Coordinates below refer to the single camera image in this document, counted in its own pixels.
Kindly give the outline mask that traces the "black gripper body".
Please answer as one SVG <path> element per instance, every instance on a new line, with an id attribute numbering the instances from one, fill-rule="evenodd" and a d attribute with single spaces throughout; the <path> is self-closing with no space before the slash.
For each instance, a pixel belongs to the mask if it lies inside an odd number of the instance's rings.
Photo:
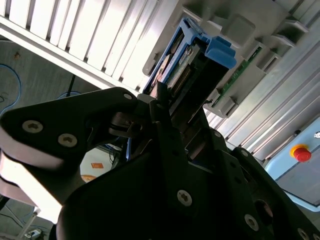
<path id="1" fill-rule="evenodd" d="M 177 159 L 146 154 L 78 188 L 61 210 L 57 239 L 250 239 L 223 179 Z"/>

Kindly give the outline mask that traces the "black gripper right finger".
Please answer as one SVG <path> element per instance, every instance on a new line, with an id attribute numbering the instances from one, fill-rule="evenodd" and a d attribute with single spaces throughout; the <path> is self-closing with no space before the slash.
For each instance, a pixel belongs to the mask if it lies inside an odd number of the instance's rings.
<path id="1" fill-rule="evenodd" d="M 254 157 L 229 149 L 199 110 L 184 141 L 192 165 L 212 174 L 219 238 L 238 240 L 317 240 L 319 230 Z"/>

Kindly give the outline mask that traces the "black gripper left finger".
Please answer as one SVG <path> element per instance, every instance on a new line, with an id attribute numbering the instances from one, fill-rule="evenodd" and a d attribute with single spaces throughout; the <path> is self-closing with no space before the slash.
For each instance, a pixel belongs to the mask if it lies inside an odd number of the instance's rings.
<path id="1" fill-rule="evenodd" d="M 84 183 L 80 164 L 117 137 L 133 140 L 133 162 Z M 134 96 L 122 87 L 14 109 L 0 119 L 0 175 L 39 208 L 193 199 L 188 159 L 169 115 L 169 92 Z"/>

